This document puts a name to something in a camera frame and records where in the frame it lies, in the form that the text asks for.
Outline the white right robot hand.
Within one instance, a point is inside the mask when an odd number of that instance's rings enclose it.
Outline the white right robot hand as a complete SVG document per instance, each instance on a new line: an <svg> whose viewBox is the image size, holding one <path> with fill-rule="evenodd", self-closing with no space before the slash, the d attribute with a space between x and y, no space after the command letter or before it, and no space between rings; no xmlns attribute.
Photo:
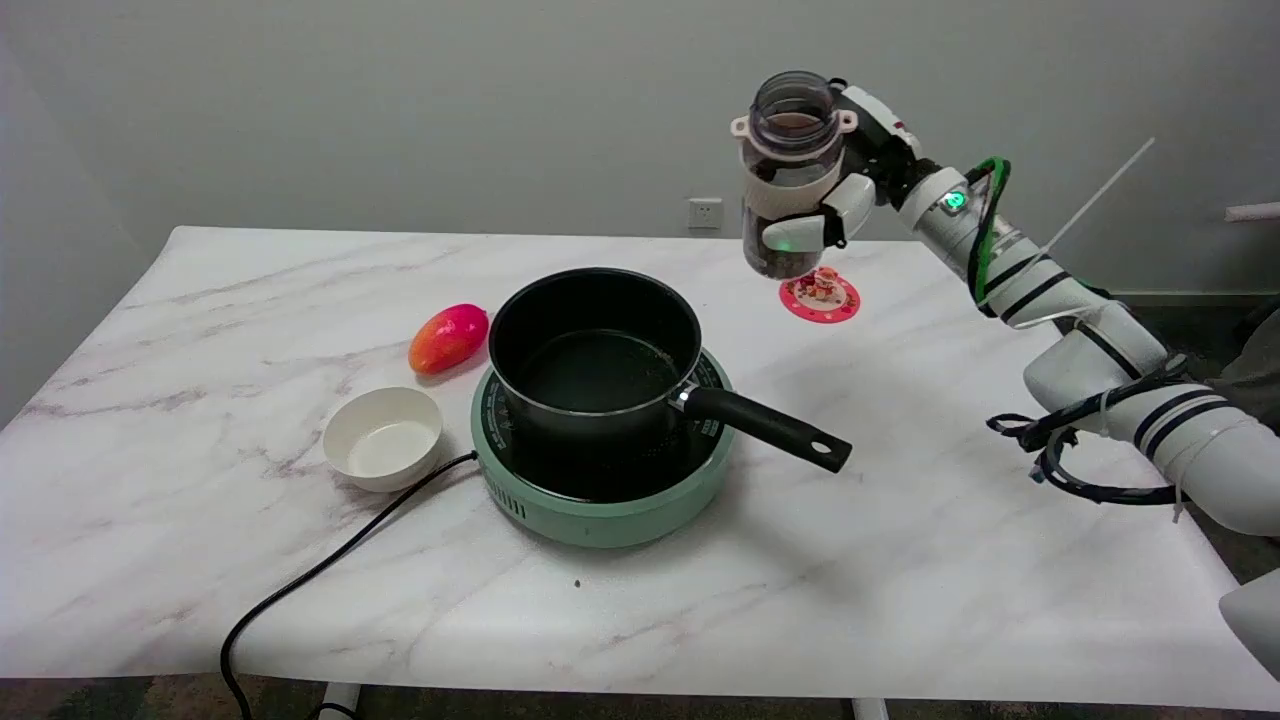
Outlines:
<svg viewBox="0 0 1280 720"><path fill-rule="evenodd" d="M745 172L742 249L765 275L803 274L941 169L878 97L809 70L767 79L731 133Z"/></svg>

